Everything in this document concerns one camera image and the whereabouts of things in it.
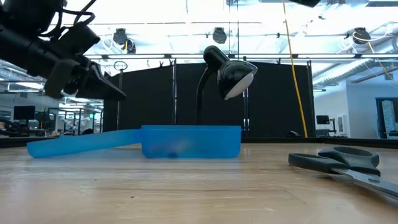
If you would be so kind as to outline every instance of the black partition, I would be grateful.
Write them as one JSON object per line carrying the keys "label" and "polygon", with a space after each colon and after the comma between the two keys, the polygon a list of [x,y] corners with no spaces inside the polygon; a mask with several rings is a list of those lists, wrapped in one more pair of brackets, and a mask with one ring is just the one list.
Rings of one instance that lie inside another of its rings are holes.
{"label": "black partition", "polygon": [[[291,65],[256,63],[258,73],[249,87],[249,137],[284,138],[289,131],[304,136]],[[315,137],[313,90],[309,67],[295,66],[307,132]]]}
{"label": "black partition", "polygon": [[[112,78],[112,82],[118,81],[118,78]],[[122,90],[127,99],[121,102],[120,129],[139,129],[145,124],[173,123],[172,66],[125,72]],[[104,102],[104,131],[116,129],[117,111],[117,102]]]}
{"label": "black partition", "polygon": [[[177,65],[177,124],[195,124],[197,86],[205,68],[204,63]],[[217,76],[212,75],[203,92],[201,117],[204,125],[242,126],[244,119],[242,95],[225,101],[218,92]]]}

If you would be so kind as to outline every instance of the scissors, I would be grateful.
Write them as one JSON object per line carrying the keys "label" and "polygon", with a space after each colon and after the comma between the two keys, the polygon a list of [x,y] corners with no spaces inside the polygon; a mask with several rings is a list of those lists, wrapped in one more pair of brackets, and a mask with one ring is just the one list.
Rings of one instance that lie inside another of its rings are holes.
{"label": "scissors", "polygon": [[352,147],[322,149],[318,155],[290,153],[289,164],[327,174],[343,174],[351,177],[356,185],[398,198],[398,185],[380,178],[376,168],[379,155]]}

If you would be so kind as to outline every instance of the scissor blade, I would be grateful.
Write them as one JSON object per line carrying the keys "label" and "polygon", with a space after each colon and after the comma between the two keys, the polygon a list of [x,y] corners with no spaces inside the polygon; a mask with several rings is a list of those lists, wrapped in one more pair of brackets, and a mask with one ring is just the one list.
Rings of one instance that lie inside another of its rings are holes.
{"label": "scissor blade", "polygon": [[363,174],[350,169],[332,169],[332,170],[339,174],[352,177],[354,179],[354,183],[357,185],[379,190],[389,195],[398,197],[398,184],[385,181],[377,175]]}

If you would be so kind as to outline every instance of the scissor handle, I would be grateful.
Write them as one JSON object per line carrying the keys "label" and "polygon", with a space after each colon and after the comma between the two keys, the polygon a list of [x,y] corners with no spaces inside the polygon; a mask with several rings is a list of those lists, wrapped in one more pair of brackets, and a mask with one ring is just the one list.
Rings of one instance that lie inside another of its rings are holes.
{"label": "scissor handle", "polygon": [[376,169],[380,158],[373,152],[353,147],[336,146],[322,149],[318,152],[318,155],[347,164],[351,170],[380,176],[380,171]]}
{"label": "scissor handle", "polygon": [[334,159],[329,159],[322,156],[301,154],[301,153],[290,153],[289,164],[297,166],[303,169],[310,169],[327,174],[338,174],[332,171],[335,169],[347,169],[348,166],[344,163],[338,162]]}

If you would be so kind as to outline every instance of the wooden table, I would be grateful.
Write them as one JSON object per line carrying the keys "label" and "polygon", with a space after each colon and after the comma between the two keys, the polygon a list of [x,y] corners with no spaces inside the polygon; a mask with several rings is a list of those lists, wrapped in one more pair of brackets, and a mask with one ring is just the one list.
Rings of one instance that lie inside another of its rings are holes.
{"label": "wooden table", "polygon": [[[320,144],[243,144],[233,160],[150,160],[139,147],[53,159],[0,150],[1,223],[398,223],[398,206],[288,165]],[[398,182],[398,150],[380,149]]]}

